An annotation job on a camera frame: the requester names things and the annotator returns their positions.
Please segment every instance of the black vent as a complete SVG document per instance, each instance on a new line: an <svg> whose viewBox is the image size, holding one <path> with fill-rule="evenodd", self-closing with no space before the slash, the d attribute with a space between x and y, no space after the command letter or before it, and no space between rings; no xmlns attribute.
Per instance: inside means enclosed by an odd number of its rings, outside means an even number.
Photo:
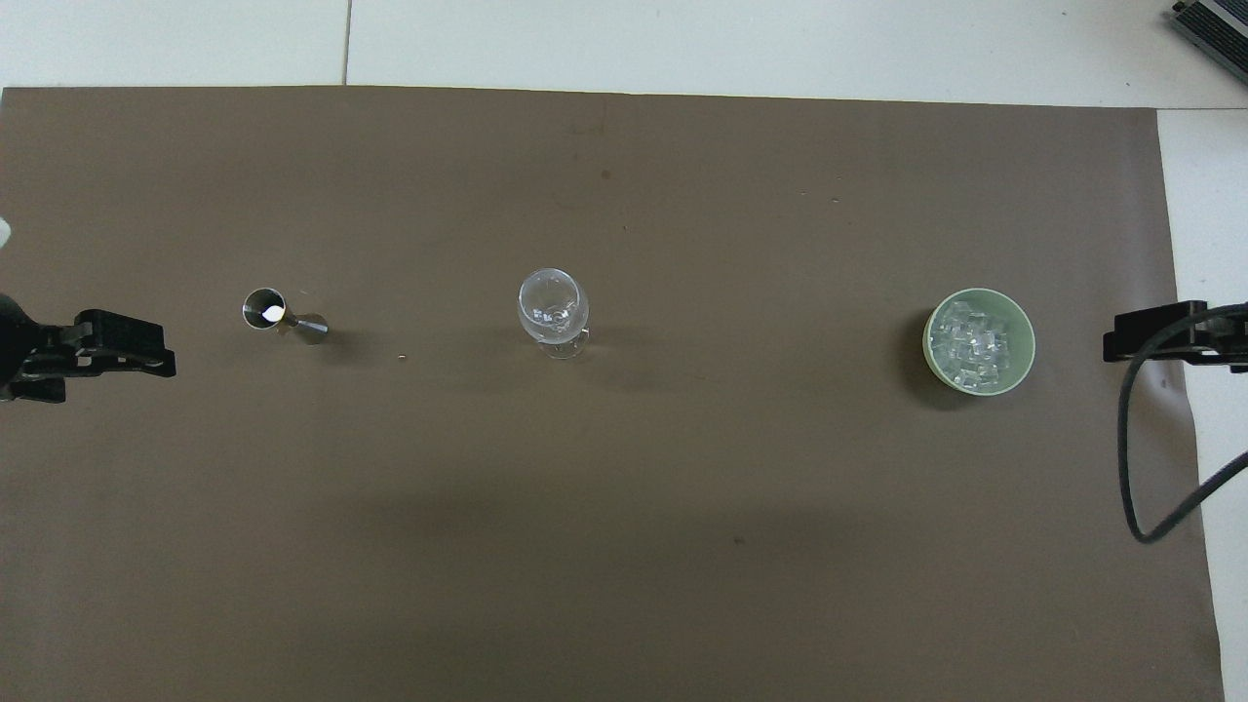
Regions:
<svg viewBox="0 0 1248 702"><path fill-rule="evenodd" d="M1214 0L1231 16L1248 25L1248 0Z"/></svg>
<svg viewBox="0 0 1248 702"><path fill-rule="evenodd" d="M1248 1L1246 0L1223 0L1219 4L1223 6L1237 5L1234 11L1248 15ZM1236 31L1232 25L1201 2L1183 9L1174 16L1174 24L1197 46L1234 71L1241 79L1248 80L1248 36Z"/></svg>

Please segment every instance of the clear glass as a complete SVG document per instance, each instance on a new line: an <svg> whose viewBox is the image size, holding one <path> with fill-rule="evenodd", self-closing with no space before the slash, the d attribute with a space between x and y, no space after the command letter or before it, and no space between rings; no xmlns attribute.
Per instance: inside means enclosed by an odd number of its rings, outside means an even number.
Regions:
<svg viewBox="0 0 1248 702"><path fill-rule="evenodd" d="M589 341L589 296L559 269L533 271L517 300L520 326L552 358L572 358Z"/></svg>

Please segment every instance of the bowl rim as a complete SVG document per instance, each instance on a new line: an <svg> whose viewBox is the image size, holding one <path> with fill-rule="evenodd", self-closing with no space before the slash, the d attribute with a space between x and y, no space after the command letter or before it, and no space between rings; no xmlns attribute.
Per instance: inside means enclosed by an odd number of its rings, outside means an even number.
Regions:
<svg viewBox="0 0 1248 702"><path fill-rule="evenodd" d="M992 391L988 391L988 392L980 392L980 391L975 391L975 390L967 390L965 387L958 386L951 378L945 377L945 373L942 373L940 371L940 367L936 365L936 360L932 357L931 331L932 331L932 324L936 321L936 312L940 312L941 307L943 307L945 305L947 305L955 297L958 297L961 295L966 295L967 292L988 292L988 294L996 295L996 296L1001 297L1002 300L1005 300L1006 302L1013 305L1015 309L1018 310L1018 314L1022 315L1023 322L1027 324L1027 334L1031 335L1031 340L1032 340L1031 341L1031 346L1032 346L1031 358L1027 360L1027 367L1022 370L1022 373L1018 376L1018 380L1013 381L1012 383L1010 383L1010 385L1007 385L1005 387L998 387L997 390L992 390ZM1017 301L1015 301L1013 297L1010 297L1005 292L1001 292L1000 290L993 290L991 287L963 287L962 290L958 290L957 292L953 292L952 295L948 295L943 300L941 300L940 304L936 305L932 309L931 314L927 315L927 324L924 325L924 337L922 337L921 341L922 341L922 345L924 345L924 360L927 361L927 368L932 372L932 375L935 375L941 382L943 382L945 385L952 387L953 390L957 390L958 392L965 392L965 393L975 396L975 397L993 397L993 396L997 396L997 395L1002 395L1002 393L1010 392L1011 390L1018 387L1018 383L1021 383L1022 381L1027 380L1027 376L1031 375L1031 367L1036 363L1036 327L1035 327L1035 325L1031 324L1031 316L1027 315L1027 310L1023 310L1022 305L1020 305Z"/></svg>

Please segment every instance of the glass base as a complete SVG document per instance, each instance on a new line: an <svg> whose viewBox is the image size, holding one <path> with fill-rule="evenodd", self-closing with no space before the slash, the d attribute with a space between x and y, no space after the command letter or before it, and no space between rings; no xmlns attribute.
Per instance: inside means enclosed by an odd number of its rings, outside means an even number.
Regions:
<svg viewBox="0 0 1248 702"><path fill-rule="evenodd" d="M580 334L577 335L577 339L573 339L572 341L564 341L563 344L542 344L539 341L538 346L540 346L542 350L547 352L547 356L550 356L552 358L568 360L580 353L580 350L584 349L588 342L589 330L583 329L580 330Z"/></svg>

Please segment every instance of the bowl of ice cubes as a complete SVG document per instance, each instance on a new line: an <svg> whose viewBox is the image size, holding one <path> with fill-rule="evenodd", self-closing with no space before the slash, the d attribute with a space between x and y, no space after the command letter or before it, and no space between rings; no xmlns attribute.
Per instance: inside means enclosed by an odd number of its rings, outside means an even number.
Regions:
<svg viewBox="0 0 1248 702"><path fill-rule="evenodd" d="M1036 331L1022 307L986 287L960 290L924 327L924 357L945 385L987 397L1013 390L1036 360Z"/></svg>

